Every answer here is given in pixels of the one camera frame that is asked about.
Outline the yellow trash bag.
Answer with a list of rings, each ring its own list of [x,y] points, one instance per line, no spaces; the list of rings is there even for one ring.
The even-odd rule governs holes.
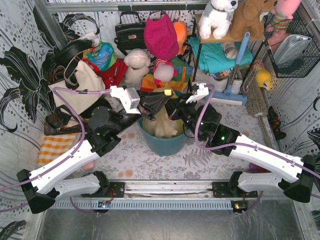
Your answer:
[[[155,115],[154,121],[142,119],[142,129],[156,138],[170,139],[183,134],[183,121],[169,119],[167,110],[163,106]]]

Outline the teal trash bin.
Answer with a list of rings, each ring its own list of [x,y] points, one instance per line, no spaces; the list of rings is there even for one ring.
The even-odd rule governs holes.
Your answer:
[[[183,149],[187,142],[187,136],[183,133],[172,138],[159,138],[147,133],[143,129],[143,119],[140,119],[137,125],[142,131],[147,146],[160,157],[177,154]]]

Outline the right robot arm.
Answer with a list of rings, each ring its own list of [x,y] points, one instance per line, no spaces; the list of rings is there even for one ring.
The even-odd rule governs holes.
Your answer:
[[[314,180],[319,177],[314,156],[292,156],[259,144],[221,124],[222,115],[209,102],[196,108],[198,99],[198,96],[188,93],[168,100],[165,109],[169,118],[181,119],[203,150],[246,160],[266,170],[263,173],[234,172],[228,182],[228,189],[233,195],[282,191],[291,200],[300,203],[310,201]]]

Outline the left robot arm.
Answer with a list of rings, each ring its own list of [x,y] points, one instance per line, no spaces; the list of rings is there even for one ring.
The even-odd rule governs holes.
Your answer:
[[[153,120],[174,94],[171,89],[144,92],[116,86],[102,90],[102,93],[119,99],[124,109],[115,112],[107,107],[96,107],[89,119],[89,131],[82,133],[74,147],[45,166],[32,171],[23,169],[17,173],[19,186],[33,214],[44,212],[62,198],[82,194],[93,197],[104,195],[110,184],[102,172],[82,178],[66,177],[111,152],[121,141],[118,135],[142,117]]]

